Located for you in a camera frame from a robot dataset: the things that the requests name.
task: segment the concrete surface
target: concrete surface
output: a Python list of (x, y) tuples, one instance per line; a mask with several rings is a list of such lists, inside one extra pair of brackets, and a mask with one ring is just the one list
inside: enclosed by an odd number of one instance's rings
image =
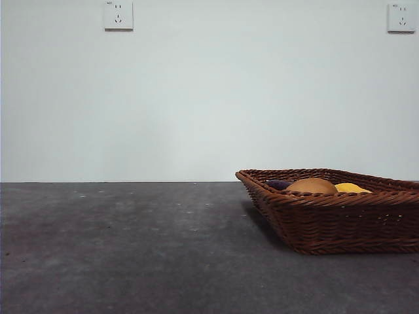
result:
[(2, 185), (2, 313), (419, 313), (418, 254), (305, 256), (241, 183)]

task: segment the purple vegetable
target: purple vegetable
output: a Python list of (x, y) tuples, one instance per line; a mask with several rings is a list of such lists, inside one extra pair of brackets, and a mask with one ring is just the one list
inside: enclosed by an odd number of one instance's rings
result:
[(291, 182), (283, 180), (270, 180), (265, 183), (271, 188), (275, 188), (276, 190), (285, 190), (288, 186), (291, 185)]

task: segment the round bun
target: round bun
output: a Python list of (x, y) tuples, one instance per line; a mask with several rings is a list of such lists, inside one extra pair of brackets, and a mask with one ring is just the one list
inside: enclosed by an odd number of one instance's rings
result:
[(310, 193), (325, 193), (325, 194), (334, 194), (338, 190), (333, 185), (333, 183), (323, 180), (320, 178), (309, 178), (301, 179), (290, 186), (287, 187), (287, 190), (298, 191), (298, 192), (310, 192)]

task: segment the food in basket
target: food in basket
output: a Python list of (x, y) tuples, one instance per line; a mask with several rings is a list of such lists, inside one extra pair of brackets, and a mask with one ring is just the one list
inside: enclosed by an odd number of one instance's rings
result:
[(285, 190), (288, 186), (291, 185), (291, 182), (284, 180), (269, 180), (266, 182), (266, 184), (271, 188), (275, 188), (276, 190)]
[(372, 193), (371, 191), (365, 190), (364, 188), (354, 184), (354, 183), (340, 183), (336, 184), (338, 192), (353, 192), (353, 193)]
[(287, 190), (325, 194), (334, 194), (338, 192), (338, 190), (332, 182), (320, 178), (308, 178), (298, 180), (290, 186), (288, 186)]

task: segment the wall socket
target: wall socket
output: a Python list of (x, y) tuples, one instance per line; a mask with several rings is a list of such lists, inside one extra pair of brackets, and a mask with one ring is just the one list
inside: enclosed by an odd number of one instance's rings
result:
[(418, 19), (415, 3), (389, 3), (387, 31), (389, 33), (414, 33)]
[(107, 1), (103, 8), (103, 26), (105, 30), (134, 30), (132, 1)]

